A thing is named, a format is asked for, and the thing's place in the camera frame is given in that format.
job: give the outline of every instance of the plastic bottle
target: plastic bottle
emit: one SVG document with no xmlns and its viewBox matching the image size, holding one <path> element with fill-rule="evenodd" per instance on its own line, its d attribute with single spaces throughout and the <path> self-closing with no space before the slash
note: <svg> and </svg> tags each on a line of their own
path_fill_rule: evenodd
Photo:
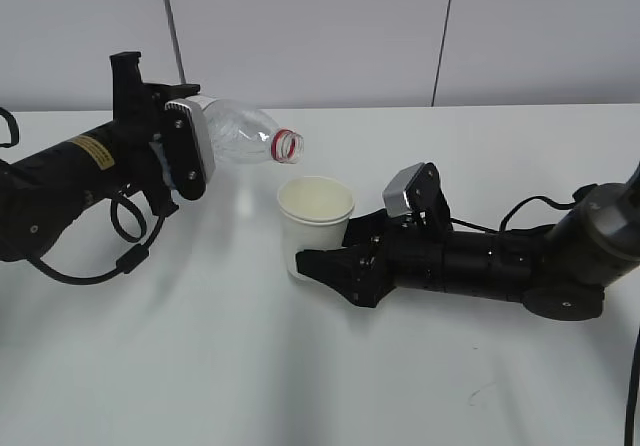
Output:
<svg viewBox="0 0 640 446">
<path fill-rule="evenodd" d="M 229 99 L 188 99 L 203 108 L 216 161 L 296 163 L 300 159 L 302 136 L 280 128 L 265 112 Z"/>
</svg>

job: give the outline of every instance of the warning label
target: warning label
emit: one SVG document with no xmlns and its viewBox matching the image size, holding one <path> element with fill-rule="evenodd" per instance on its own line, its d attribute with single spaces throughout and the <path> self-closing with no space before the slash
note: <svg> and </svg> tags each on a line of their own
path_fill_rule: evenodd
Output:
<svg viewBox="0 0 640 446">
<path fill-rule="evenodd" d="M 90 136 L 76 136 L 75 138 L 70 139 L 69 142 L 84 149 L 89 156 L 93 158 L 102 171 L 109 169 L 116 164 L 109 150 L 105 148 L 100 141 L 97 141 Z"/>
</svg>

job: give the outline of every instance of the table surface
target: table surface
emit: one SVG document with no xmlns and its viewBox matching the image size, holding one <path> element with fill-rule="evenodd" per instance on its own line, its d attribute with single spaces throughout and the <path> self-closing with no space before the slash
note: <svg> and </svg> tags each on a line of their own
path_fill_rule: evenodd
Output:
<svg viewBox="0 0 640 446">
<path fill-rule="evenodd" d="M 74 287 L 0 266 L 0 444 L 622 444 L 637 272 L 584 323 L 416 290 L 359 309 L 287 275 L 275 193 L 296 176 L 335 177 L 365 214 L 398 170 L 433 161 L 453 214 L 495 227 L 524 197 L 626 181 L 640 105 L 270 113 L 304 135 L 302 162 L 220 165 L 132 275 Z M 110 114 L 17 118 L 10 161 Z M 531 205 L 513 225 L 561 215 Z M 126 249 L 100 204 L 46 259 L 88 275 Z"/>
</svg>

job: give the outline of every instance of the paper cup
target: paper cup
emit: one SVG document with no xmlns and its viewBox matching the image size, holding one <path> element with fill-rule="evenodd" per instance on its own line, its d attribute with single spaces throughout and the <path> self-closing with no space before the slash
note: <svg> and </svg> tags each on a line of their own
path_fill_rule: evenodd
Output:
<svg viewBox="0 0 640 446">
<path fill-rule="evenodd" d="M 282 213 L 282 248 L 287 270 L 299 279 L 296 253 L 338 249 L 355 207 L 349 188 L 320 176 L 296 178 L 278 190 Z"/>
</svg>

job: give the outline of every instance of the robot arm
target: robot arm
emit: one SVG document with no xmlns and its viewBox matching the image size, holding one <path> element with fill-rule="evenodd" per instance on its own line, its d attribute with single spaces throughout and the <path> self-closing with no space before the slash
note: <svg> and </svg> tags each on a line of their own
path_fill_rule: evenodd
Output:
<svg viewBox="0 0 640 446">
<path fill-rule="evenodd" d="M 436 167 L 400 171 L 385 209 L 349 222 L 343 249 L 297 254 L 301 274 L 357 306 L 375 307 L 396 286 L 522 303 L 552 319 L 600 316 L 604 289 L 640 264 L 640 167 L 626 184 L 590 185 L 575 203 L 521 202 L 500 229 L 454 231 Z M 557 225 L 507 230 L 541 199 L 569 213 Z"/>
<path fill-rule="evenodd" d="M 178 207 L 171 190 L 186 199 L 201 197 L 213 173 L 213 151 L 204 118 L 185 99 L 198 93 L 195 84 L 143 83 L 140 53 L 111 56 L 113 121 L 45 149 L 13 165 L 0 162 L 0 261 L 27 260 L 43 273 L 71 284 L 95 284 L 131 272 L 149 255 L 164 219 Z M 19 139 L 13 116 L 2 110 L 12 135 Z M 158 221 L 149 238 L 142 213 L 128 199 L 142 192 Z M 116 231 L 133 246 L 110 272 L 95 278 L 73 278 L 41 261 L 60 234 L 87 208 L 110 199 Z M 141 235 L 124 231 L 117 207 L 138 220 Z"/>
</svg>

